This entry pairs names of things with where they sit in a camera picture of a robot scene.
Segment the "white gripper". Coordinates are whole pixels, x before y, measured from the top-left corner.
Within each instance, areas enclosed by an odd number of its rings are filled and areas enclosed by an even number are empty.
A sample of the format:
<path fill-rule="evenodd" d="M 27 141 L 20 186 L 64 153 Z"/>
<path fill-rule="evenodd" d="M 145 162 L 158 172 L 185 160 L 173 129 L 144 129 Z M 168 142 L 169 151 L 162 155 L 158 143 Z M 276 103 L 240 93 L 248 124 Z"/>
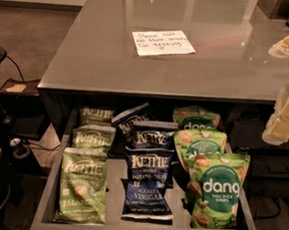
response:
<path fill-rule="evenodd" d="M 289 35 L 273 44 L 268 53 L 274 58 L 289 58 Z M 265 125 L 262 140 L 270 145 L 289 140 L 289 85 L 285 85 L 278 93 L 274 113 Z"/>

